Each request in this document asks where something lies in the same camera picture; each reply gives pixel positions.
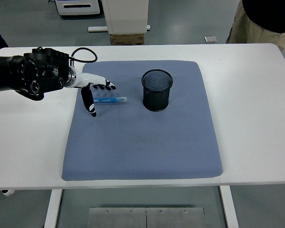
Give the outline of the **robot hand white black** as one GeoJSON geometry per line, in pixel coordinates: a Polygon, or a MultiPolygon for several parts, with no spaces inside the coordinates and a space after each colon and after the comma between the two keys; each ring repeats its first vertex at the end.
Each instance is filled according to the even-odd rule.
{"type": "Polygon", "coordinates": [[[91,91],[91,86],[100,88],[102,90],[115,90],[115,85],[107,80],[105,77],[90,74],[90,73],[79,73],[76,76],[74,87],[81,89],[81,97],[83,99],[86,110],[93,116],[96,117],[94,98],[91,91]]]}

